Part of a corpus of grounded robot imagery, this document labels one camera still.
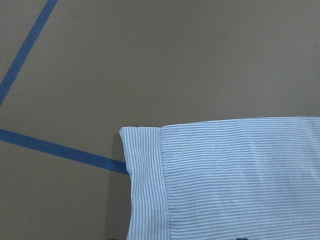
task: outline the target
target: folded cloth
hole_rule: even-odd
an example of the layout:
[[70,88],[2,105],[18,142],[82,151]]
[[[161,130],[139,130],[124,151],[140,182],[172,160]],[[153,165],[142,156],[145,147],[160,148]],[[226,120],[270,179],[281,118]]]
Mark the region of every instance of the folded cloth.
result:
[[320,117],[120,130],[128,240],[318,240]]

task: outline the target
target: striped shirt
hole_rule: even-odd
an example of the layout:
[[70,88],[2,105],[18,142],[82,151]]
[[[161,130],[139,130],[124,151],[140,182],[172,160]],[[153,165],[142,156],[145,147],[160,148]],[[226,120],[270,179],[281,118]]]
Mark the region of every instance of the striped shirt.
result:
[[320,117],[120,130],[128,240],[318,240]]

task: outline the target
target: gray floor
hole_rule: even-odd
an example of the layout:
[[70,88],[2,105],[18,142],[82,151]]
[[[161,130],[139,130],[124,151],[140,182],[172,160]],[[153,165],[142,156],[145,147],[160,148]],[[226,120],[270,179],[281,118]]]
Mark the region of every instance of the gray floor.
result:
[[[45,0],[0,0],[3,79]],[[0,128],[124,161],[123,126],[320,116],[318,0],[59,0]],[[0,142],[0,239],[124,240],[130,178]]]

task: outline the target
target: seam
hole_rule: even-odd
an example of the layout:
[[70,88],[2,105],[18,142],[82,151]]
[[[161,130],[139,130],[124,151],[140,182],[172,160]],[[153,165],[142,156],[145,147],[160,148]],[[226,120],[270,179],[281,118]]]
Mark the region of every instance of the seam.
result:
[[163,161],[162,161],[162,146],[161,146],[161,135],[162,135],[162,127],[159,128],[159,139],[158,139],[158,148],[159,148],[159,158],[160,158],[160,174],[161,174],[161,181],[162,181],[162,190],[164,192],[164,204],[165,204],[165,233],[166,233],[166,240],[170,240],[170,218],[169,218],[169,206],[168,206],[168,196],[166,191],[166,184],[165,184],[165,174],[163,168]]

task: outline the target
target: blue tape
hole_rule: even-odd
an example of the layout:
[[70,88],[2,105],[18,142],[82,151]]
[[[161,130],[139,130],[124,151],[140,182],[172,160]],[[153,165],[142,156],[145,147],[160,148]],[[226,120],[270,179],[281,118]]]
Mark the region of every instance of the blue tape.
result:
[[[28,36],[24,40],[19,52],[15,56],[8,72],[4,76],[0,84],[0,107],[4,102],[10,88],[12,87],[16,77],[19,74],[23,64],[25,63],[28,54],[34,46],[41,30],[46,24],[51,12],[55,8],[58,0],[48,0],[41,11],[39,17],[35,21]],[[99,168],[108,169],[114,172],[128,175],[126,164],[121,161],[113,160],[111,158],[95,155],[85,151],[80,151],[70,147],[58,145],[52,142],[43,141],[34,137],[21,135],[11,131],[0,129],[0,140],[22,146],[25,148],[37,150],[43,153],[55,155],[58,157],[78,161],[84,164],[93,165]]]
[[22,68],[30,50],[35,44],[42,28],[46,24],[51,12],[53,11],[58,0],[48,0],[40,13],[39,17],[35,21],[32,29],[30,30],[28,36],[24,40],[19,52],[15,56],[8,72],[4,76],[0,84],[0,106],[4,102],[11,86],[13,85],[20,69]]
[[0,128],[0,141],[129,175],[126,163]]

